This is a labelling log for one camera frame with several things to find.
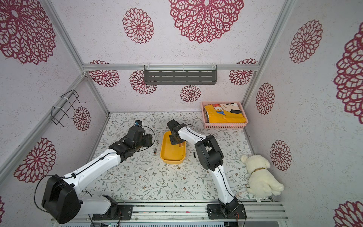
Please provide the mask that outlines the yellow plastic storage tray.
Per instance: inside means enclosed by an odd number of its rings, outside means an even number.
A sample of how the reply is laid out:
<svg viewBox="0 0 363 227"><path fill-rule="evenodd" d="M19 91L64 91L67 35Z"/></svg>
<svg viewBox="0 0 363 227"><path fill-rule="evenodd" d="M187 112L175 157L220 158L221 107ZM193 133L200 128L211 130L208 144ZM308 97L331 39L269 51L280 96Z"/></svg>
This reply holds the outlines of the yellow plastic storage tray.
<svg viewBox="0 0 363 227"><path fill-rule="evenodd" d="M185 159L186 142L183 142L184 146L182 148L179 147L180 144L172 145L170 143L170 135L171 132L168 131L163 136L160 157L166 164L178 165L181 164Z"/></svg>

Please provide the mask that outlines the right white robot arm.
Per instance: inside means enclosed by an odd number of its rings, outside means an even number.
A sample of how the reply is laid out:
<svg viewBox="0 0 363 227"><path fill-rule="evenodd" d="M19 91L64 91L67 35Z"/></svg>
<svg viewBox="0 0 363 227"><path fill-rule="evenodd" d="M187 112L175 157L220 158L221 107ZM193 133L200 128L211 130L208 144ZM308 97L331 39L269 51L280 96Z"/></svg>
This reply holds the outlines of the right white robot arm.
<svg viewBox="0 0 363 227"><path fill-rule="evenodd" d="M171 132L172 145L187 142L193 145L200 164L212 174L212 179L217 189L220 213L224 217L232 215L239 207L239 200L227 181L224 171L223 152L213 135L202 135L190 129L187 124L180 124L176 120L167 123Z"/></svg>

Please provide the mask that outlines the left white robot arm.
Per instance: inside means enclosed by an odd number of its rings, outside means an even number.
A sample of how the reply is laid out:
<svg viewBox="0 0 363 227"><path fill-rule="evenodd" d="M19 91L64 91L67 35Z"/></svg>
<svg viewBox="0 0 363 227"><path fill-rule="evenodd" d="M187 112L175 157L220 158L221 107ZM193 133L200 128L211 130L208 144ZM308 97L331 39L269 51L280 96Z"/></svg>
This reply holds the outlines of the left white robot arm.
<svg viewBox="0 0 363 227"><path fill-rule="evenodd" d="M77 216L88 215L108 220L117 218L118 203L108 195L81 196L82 191L109 169L121 164L134 153L152 147L155 132L146 133L141 121L136 121L127 134L111 144L100 156L63 176L48 175L41 205L37 208L50 214L59 224Z"/></svg>

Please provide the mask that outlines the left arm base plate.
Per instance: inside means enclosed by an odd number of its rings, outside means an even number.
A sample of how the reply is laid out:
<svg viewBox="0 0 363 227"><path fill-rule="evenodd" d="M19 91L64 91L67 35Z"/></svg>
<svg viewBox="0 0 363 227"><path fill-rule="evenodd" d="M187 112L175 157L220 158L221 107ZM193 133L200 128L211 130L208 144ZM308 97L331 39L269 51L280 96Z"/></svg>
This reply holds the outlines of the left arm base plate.
<svg viewBox="0 0 363 227"><path fill-rule="evenodd" d="M112 205L105 214L94 214L92 220L131 220L133 205Z"/></svg>

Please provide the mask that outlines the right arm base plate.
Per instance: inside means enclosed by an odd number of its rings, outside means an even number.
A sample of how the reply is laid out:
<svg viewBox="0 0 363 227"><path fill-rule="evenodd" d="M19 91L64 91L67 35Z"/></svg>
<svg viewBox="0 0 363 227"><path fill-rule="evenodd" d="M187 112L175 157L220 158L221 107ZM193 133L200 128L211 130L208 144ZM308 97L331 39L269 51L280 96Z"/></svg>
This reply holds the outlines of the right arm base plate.
<svg viewBox="0 0 363 227"><path fill-rule="evenodd" d="M208 218L211 220L217 219L247 219L247 214L243 204L239 203L236 209L228 211L226 207L221 204L208 204L207 205Z"/></svg>

